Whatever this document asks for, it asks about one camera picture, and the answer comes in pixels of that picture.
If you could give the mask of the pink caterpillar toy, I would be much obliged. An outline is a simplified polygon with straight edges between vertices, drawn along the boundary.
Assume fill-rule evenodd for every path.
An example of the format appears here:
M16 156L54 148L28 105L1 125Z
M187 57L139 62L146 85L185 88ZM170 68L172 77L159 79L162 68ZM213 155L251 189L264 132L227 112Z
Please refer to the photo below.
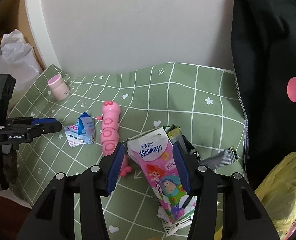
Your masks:
M120 139L119 136L119 116L121 108L114 101L105 101L102 106L102 115L97 116L97 120L102 121L101 144L103 156L112 155Z

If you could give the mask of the yellow plastic trash bag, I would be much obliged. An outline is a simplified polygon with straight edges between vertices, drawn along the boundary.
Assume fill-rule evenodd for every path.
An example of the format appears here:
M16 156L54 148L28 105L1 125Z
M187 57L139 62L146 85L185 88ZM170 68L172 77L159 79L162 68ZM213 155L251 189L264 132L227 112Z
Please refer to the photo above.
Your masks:
M280 239L288 239L296 229L296 152L288 154L273 168L255 194Z

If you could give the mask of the grey sachet wrappers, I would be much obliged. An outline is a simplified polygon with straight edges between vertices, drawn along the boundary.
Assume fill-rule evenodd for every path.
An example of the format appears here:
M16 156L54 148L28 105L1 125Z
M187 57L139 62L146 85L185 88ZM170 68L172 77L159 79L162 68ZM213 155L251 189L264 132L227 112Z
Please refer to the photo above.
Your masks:
M227 148L212 157L206 158L200 156L196 148L194 148L194 146L181 133L181 129L179 127L172 125L170 128L166 129L166 132L173 145L175 143L179 143L182 154L194 155L200 165L216 170L237 162L237 154L233 147Z

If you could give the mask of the pink lidded jar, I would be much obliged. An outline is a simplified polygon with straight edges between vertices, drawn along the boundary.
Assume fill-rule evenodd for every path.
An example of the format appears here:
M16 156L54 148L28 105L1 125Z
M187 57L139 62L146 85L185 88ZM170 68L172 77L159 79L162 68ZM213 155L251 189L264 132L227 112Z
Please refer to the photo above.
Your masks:
M48 86L57 101L62 101L68 97L70 93L70 89L68 88L67 84L63 80L61 74L57 74L53 76L48 81Z

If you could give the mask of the blue white wrapper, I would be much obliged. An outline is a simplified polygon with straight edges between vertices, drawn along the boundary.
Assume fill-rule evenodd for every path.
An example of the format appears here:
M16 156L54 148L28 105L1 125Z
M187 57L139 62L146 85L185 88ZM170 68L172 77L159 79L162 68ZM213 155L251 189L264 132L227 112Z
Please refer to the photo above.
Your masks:
M71 148L96 142L94 118L84 112L76 124L64 127L64 132Z

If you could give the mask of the green checkered bed sheet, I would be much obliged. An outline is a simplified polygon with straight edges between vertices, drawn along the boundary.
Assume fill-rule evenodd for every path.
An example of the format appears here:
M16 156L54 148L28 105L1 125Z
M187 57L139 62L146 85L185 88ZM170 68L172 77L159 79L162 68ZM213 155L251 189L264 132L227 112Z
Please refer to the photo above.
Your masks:
M204 157L234 147L238 161L222 174L242 172L245 121L234 74L228 70L166 63L126 74L73 77L63 74L68 98L57 101L48 81L59 74L45 70L10 113L11 117L56 118L64 126L82 113L96 117L103 103L120 105L121 140L157 127L176 125ZM63 132L42 135L19 147L17 181L11 192L34 204L55 174L80 174L102 157L101 141L70 147Z

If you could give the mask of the Kleenex tissue pack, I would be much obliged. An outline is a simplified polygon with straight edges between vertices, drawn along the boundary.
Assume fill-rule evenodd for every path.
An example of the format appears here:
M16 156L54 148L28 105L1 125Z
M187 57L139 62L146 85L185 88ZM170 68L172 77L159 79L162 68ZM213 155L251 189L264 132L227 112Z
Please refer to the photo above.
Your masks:
M167 236L192 223L197 199L183 189L172 150L173 144L164 128L127 142L129 157L140 166L158 199L157 217L162 220Z

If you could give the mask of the white headboard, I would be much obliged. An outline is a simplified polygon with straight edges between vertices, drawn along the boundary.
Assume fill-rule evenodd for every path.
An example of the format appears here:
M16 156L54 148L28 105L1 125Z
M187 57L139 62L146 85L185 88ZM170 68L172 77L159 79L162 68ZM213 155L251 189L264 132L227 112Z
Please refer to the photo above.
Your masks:
M45 66L72 75L167 63L232 69L233 0L25 0Z

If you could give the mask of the white plastic bag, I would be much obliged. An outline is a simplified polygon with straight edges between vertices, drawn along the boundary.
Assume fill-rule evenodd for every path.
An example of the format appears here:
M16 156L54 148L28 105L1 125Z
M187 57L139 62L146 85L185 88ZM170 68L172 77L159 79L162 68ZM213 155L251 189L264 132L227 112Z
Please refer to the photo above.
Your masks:
M3 35L0 43L0 74L10 74L16 79L8 110L19 102L42 73L32 45L19 30Z

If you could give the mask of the black pink-print sweatshirt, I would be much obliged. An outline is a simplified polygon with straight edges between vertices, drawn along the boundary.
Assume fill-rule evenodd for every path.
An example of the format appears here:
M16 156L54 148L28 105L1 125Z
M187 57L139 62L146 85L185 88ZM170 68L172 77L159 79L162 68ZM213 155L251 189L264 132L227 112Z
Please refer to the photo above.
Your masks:
M296 0L234 0L232 56L246 119L244 163L257 187L296 152Z

